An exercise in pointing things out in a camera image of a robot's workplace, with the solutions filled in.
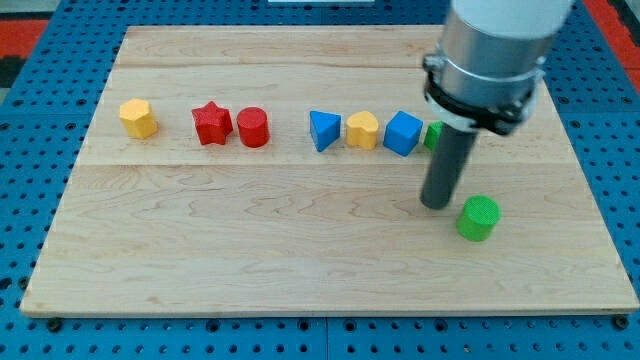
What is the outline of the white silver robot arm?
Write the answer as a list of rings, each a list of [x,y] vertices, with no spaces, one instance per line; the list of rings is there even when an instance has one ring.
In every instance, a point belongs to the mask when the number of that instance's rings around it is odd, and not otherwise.
[[[573,0],[452,0],[425,56],[424,97],[442,123],[420,199],[448,205],[477,134],[510,135],[532,114],[543,66]]]

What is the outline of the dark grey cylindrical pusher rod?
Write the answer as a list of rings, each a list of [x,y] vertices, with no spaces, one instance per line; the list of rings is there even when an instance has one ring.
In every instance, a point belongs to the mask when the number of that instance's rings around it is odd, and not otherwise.
[[[454,193],[477,138],[477,132],[442,126],[422,186],[421,202],[430,209],[445,208]]]

